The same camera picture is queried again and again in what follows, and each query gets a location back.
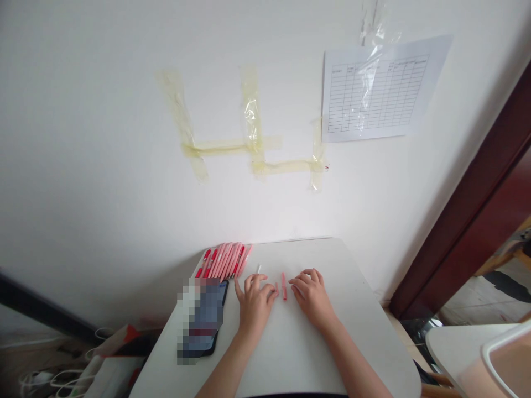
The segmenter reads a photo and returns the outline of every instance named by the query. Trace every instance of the wooden door frame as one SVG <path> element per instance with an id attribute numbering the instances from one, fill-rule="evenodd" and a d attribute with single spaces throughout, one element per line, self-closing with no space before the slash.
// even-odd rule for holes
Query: wooden door frame
<path id="1" fill-rule="evenodd" d="M 531 179 L 522 178 L 530 147 L 531 64 L 393 295 L 397 319 L 437 313 L 531 214 L 530 196 L 518 195 L 531 195 Z M 517 209 L 501 217 L 507 206 Z"/>

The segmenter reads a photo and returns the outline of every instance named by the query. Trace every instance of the finger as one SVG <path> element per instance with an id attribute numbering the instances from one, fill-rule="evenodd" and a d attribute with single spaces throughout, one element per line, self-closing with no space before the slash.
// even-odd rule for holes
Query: finger
<path id="1" fill-rule="evenodd" d="M 299 274 L 295 278 L 300 279 L 302 282 L 307 285 L 311 285 L 311 279 L 306 274 Z"/>
<path id="2" fill-rule="evenodd" d="M 238 300 L 242 302 L 244 294 L 242 292 L 242 289 L 240 289 L 240 282 L 238 282 L 237 279 L 234 279 L 234 288 L 236 289 L 236 297 L 238 297 Z"/>
<path id="3" fill-rule="evenodd" d="M 260 294 L 267 296 L 269 292 L 275 291 L 275 287 L 272 284 L 266 284 L 260 289 Z"/>
<path id="4" fill-rule="evenodd" d="M 256 274 L 252 274 L 245 279 L 245 293 L 248 293 L 251 289 L 251 281 L 254 279 L 255 276 Z"/>
<path id="5" fill-rule="evenodd" d="M 275 299 L 278 297 L 278 290 L 275 290 L 271 295 L 267 298 L 267 306 L 273 307 L 273 303 L 275 302 Z"/>
<path id="6" fill-rule="evenodd" d="M 295 286 L 291 287 L 291 290 L 293 290 L 293 294 L 295 295 L 295 298 L 297 300 L 297 303 L 299 303 L 299 307 L 303 307 L 304 305 L 304 297 L 300 293 L 299 289 L 297 289 Z"/>
<path id="7" fill-rule="evenodd" d="M 252 288 L 254 290 L 260 290 L 260 282 L 267 279 L 267 275 L 263 275 L 263 274 L 255 274 L 254 275 L 254 278 L 252 280 Z"/>
<path id="8" fill-rule="evenodd" d="M 324 286 L 325 285 L 325 280 L 322 278 L 321 273 L 319 271 L 317 271 L 317 270 L 315 270 L 315 272 L 317 272 L 317 276 L 319 277 L 319 282 Z"/>
<path id="9" fill-rule="evenodd" d="M 298 287 L 300 291 L 303 292 L 304 294 L 308 292 L 308 285 L 302 282 L 300 279 L 293 278 L 293 279 L 290 279 L 288 282 Z"/>
<path id="10" fill-rule="evenodd" d="M 317 276 L 317 272 L 315 272 L 315 268 L 304 270 L 301 274 L 310 275 L 313 282 L 319 282 L 319 277 Z"/>

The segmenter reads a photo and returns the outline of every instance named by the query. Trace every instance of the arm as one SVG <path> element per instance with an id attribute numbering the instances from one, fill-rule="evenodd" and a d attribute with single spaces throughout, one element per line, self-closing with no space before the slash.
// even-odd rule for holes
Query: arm
<path id="1" fill-rule="evenodd" d="M 257 274 L 245 279 L 245 292 L 240 289 L 240 284 L 235 279 L 236 296 L 240 302 L 240 327 L 196 398 L 235 396 L 247 362 L 260 341 L 273 302 L 278 296 L 271 284 L 260 289 L 260 281 L 264 279 L 267 279 L 267 276 Z"/>
<path id="2" fill-rule="evenodd" d="M 345 326 L 335 315 L 326 294 L 321 273 L 315 268 L 307 269 L 291 279 L 289 283 L 293 285 L 291 289 L 300 308 L 324 337 L 348 396 L 351 398 L 392 398 L 387 387 L 371 368 L 348 335 Z"/>

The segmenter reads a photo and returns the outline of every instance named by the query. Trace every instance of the table grid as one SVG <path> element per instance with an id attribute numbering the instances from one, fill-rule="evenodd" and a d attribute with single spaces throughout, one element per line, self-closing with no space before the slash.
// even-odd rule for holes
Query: table grid
<path id="1" fill-rule="evenodd" d="M 428 58 L 334 65 L 328 132 L 409 124 Z"/>

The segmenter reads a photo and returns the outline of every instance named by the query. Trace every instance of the yellow tape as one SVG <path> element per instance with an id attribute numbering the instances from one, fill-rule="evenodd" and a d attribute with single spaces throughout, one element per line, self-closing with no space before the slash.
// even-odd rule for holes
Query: yellow tape
<path id="1" fill-rule="evenodd" d="M 280 135 L 271 135 L 263 138 L 264 150 L 275 150 L 282 148 L 282 137 Z M 249 153 L 252 148 L 249 142 L 243 139 L 234 140 L 217 140 L 217 141 L 202 141 L 195 146 L 187 146 L 183 148 L 185 155 L 188 157 L 195 156 L 219 156 L 219 155 L 233 155 L 240 153 Z"/>
<path id="2" fill-rule="evenodd" d="M 251 148 L 251 168 L 261 180 L 268 174 L 310 171 L 310 186 L 315 191 L 322 189 L 324 166 L 324 146 L 321 143 L 321 119 L 314 125 L 313 155 L 310 159 L 266 162 L 262 138 L 262 121 L 258 99 L 258 74 L 254 66 L 242 68 L 242 93 L 245 106 L 244 117 L 247 125 L 246 139 Z"/>
<path id="3" fill-rule="evenodd" d="M 194 131 L 184 101 L 184 85 L 179 72 L 160 71 L 157 72 L 156 78 L 165 93 L 166 102 L 179 130 L 183 154 L 190 159 L 194 174 L 200 182 L 206 182 L 209 179 L 203 160 L 204 156 L 250 153 L 251 169 L 259 179 L 265 180 L 268 174 L 309 171 L 311 187 L 316 191 L 322 189 L 322 173 L 325 167 L 320 119 L 314 125 L 313 155 L 310 159 L 266 162 L 266 150 L 280 149 L 282 138 L 262 135 L 256 67 L 244 66 L 241 71 L 244 117 L 247 127 L 244 139 L 195 143 Z"/>
<path id="4" fill-rule="evenodd" d="M 181 75 L 177 71 L 160 71 L 155 74 L 155 77 L 160 88 L 166 94 L 166 102 L 181 137 L 181 147 L 186 153 L 188 149 L 195 147 L 195 143 L 194 130 L 184 102 L 184 86 Z M 205 161 L 201 156 L 191 156 L 190 164 L 200 182 L 209 180 L 209 172 L 206 170 Z"/>

